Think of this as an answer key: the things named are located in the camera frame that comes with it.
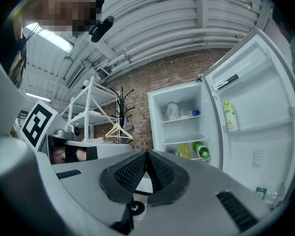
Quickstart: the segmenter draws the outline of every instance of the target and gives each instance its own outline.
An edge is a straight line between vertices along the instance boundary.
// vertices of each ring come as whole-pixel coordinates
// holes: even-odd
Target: white pipe
[[[153,57],[155,57],[155,56],[158,56],[158,55],[161,55],[161,54],[164,54],[164,53],[168,53],[168,52],[172,52],[172,51],[177,51],[177,50],[180,50],[180,49],[185,49],[185,48],[190,48],[190,47],[196,47],[196,46],[203,46],[203,45],[207,45],[207,43],[192,44],[192,45],[186,45],[186,46],[180,46],[180,47],[172,48],[172,49],[169,49],[169,50],[164,50],[164,51],[162,51],[162,52],[159,52],[159,53],[156,53],[156,54],[153,54],[153,55],[150,55],[150,56],[144,57],[144,58],[142,58],[142,59],[139,59],[139,60],[137,60],[137,61],[135,61],[135,62],[133,62],[133,63],[130,63],[130,62],[127,60],[127,61],[125,61],[125,62],[123,63],[123,66],[122,66],[122,67],[120,66],[120,68],[119,68],[118,70],[112,72],[112,73],[110,74],[110,76],[114,75],[115,73],[118,73],[119,71],[125,69],[126,67],[128,67],[128,66],[130,66],[130,65],[134,65],[134,64],[140,63],[140,62],[142,62],[142,61],[145,61],[145,60],[147,60],[147,59],[153,58]],[[232,43],[210,43],[210,45],[232,45],[232,46],[233,46],[233,45],[235,45],[235,44],[232,44]]]
[[[103,65],[104,65],[105,63],[108,63],[108,62],[109,62],[109,60],[106,59],[106,60],[104,60],[103,62],[101,62],[101,63],[99,63],[98,65],[96,65],[96,66],[94,67],[95,71],[97,72],[101,67],[103,67]]]
[[[104,73],[106,73],[108,76],[110,76],[109,72],[107,72],[103,67],[99,66],[99,69],[101,69]]]
[[[184,37],[187,35],[193,35],[193,34],[200,34],[200,33],[219,33],[219,34],[230,34],[230,35],[235,35],[235,36],[245,36],[244,33],[238,31],[238,30],[231,30],[231,29],[219,29],[219,28],[214,28],[214,29],[208,29],[208,28],[203,28],[203,29],[190,29],[190,30],[183,30],[183,31],[178,31],[178,32],[173,32],[152,40],[149,40],[141,45],[138,45],[128,51],[126,51],[125,53],[121,54],[120,56],[118,56],[117,58],[113,59],[112,61],[108,62],[107,64],[105,64],[103,67],[105,66],[112,66],[113,64],[115,64],[116,62],[124,59],[127,56],[133,55],[136,52],[143,50],[143,49],[147,49],[150,46],[153,46],[157,43],[160,42],[164,42],[170,39],[175,39],[178,37]]]
[[[236,41],[238,42],[239,38],[237,37],[227,37],[227,36],[204,36],[204,37],[195,37],[195,38],[184,38],[178,41],[166,43],[164,45],[157,46],[155,48],[151,48],[149,50],[146,50],[142,53],[139,53],[136,55],[134,58],[131,58],[131,61],[134,62],[138,59],[144,58],[145,56],[151,55],[153,53],[159,52],[161,50],[173,47],[173,46],[178,46],[178,45],[183,45],[183,44],[188,44],[190,42],[198,42],[198,41],[205,41],[207,42],[208,40],[214,41],[214,40],[222,40],[222,41]]]
[[[185,38],[185,39],[181,39],[178,41],[174,41],[174,42],[170,42],[170,43],[166,43],[154,48],[151,48],[145,52],[142,52],[138,55],[136,55],[135,57],[131,58],[131,63],[136,62],[139,59],[143,59],[144,57],[147,57],[153,53],[157,53],[161,50],[164,49],[168,49],[170,47],[173,46],[177,46],[177,45],[183,45],[183,44],[188,44],[190,42],[196,42],[196,41],[214,41],[214,40],[218,40],[218,41],[235,41],[235,42],[239,42],[240,39],[238,39],[237,37],[227,37],[227,36],[204,36],[204,37],[195,37],[195,38]],[[121,70],[123,69],[126,65],[130,64],[129,60],[126,60],[125,62],[119,64],[118,66],[112,68],[112,73],[115,73],[115,71]]]

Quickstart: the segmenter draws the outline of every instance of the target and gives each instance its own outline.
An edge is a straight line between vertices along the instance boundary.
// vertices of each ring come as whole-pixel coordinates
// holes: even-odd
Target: ceiling
[[[102,18],[112,15],[115,24],[97,44],[88,33],[75,38],[58,32],[74,44],[68,54],[36,34],[29,40],[21,91],[50,98],[61,113],[93,75],[102,84],[165,56],[231,48],[254,27],[263,29],[270,10],[269,0],[105,0]],[[83,71],[67,88],[81,61]],[[29,111],[37,100],[26,97]]]

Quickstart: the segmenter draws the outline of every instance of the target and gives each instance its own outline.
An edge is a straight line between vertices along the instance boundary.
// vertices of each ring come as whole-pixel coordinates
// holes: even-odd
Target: plastic bag
[[[186,119],[192,117],[192,112],[190,110],[184,111],[183,109],[180,110],[180,119]]]
[[[167,106],[165,120],[177,120],[179,119],[179,107],[175,103],[170,103]]]

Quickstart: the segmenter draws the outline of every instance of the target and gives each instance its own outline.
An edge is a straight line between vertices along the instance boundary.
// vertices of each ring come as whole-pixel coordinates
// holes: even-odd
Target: open refrigerator door
[[[219,127],[223,171],[271,206],[295,185],[295,77],[254,29],[203,75]]]

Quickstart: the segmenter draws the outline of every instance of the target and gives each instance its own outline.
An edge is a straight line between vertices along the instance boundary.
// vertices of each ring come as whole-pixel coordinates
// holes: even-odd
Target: clothes hanger
[[[111,135],[113,133],[115,133],[116,131],[120,130],[120,132],[126,136],[118,136],[118,135]],[[118,138],[129,138],[129,139],[133,139],[132,135],[130,135],[127,131],[123,130],[122,127],[120,126],[119,123],[115,123],[113,128],[108,131],[108,133],[105,135],[106,138],[108,137],[118,137]]]

